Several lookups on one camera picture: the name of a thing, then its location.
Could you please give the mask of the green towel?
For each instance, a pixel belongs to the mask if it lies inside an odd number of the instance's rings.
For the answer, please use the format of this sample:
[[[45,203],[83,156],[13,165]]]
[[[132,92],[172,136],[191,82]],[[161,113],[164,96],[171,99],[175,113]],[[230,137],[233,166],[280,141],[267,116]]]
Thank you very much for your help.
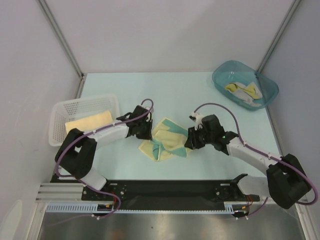
[[[172,157],[186,158],[192,151],[185,147],[188,130],[165,117],[151,131],[152,139],[144,140],[138,149],[155,162]]]

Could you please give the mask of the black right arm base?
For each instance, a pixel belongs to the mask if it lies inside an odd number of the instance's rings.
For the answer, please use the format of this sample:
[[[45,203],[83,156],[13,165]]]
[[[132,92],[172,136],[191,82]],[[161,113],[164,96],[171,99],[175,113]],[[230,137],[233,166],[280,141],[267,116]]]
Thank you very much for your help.
[[[247,177],[248,174],[243,173],[238,175],[236,178],[221,183],[218,187],[215,188],[215,196],[222,201],[226,202],[258,202],[260,197],[258,195],[246,195],[242,193],[238,187],[238,183],[244,177]]]

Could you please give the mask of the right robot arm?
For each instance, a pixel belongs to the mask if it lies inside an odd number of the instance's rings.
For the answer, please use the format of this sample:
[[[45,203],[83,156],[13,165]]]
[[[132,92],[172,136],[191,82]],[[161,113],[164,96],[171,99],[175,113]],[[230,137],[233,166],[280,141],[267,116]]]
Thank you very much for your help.
[[[235,179],[230,195],[242,201],[248,195],[272,198],[283,209],[289,209],[312,190],[299,160],[292,154],[273,155],[254,149],[239,134],[225,131],[216,115],[203,116],[192,113],[190,119],[195,125],[188,128],[184,146],[197,150],[212,145],[215,150],[227,156],[240,159],[263,173],[263,177],[253,177],[246,173]]]

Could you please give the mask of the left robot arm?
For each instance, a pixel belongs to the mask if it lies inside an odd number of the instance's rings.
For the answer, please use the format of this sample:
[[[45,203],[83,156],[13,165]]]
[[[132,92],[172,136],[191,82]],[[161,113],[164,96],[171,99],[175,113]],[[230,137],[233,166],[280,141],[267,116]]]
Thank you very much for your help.
[[[108,180],[93,167],[96,151],[109,143],[135,136],[140,140],[152,139],[152,111],[137,105],[133,112],[119,116],[112,123],[90,132],[72,129],[60,146],[55,162],[68,175],[90,186],[99,200],[110,195]]]

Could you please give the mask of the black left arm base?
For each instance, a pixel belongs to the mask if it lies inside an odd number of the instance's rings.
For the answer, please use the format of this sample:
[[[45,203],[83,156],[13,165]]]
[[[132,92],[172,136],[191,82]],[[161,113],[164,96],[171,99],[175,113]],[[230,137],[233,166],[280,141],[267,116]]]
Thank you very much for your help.
[[[123,185],[118,185],[116,182],[107,181],[100,191],[116,195],[123,199],[126,188]],[[111,195],[98,193],[90,189],[88,186],[85,186],[82,190],[81,199],[83,201],[111,201],[114,199],[114,197]]]

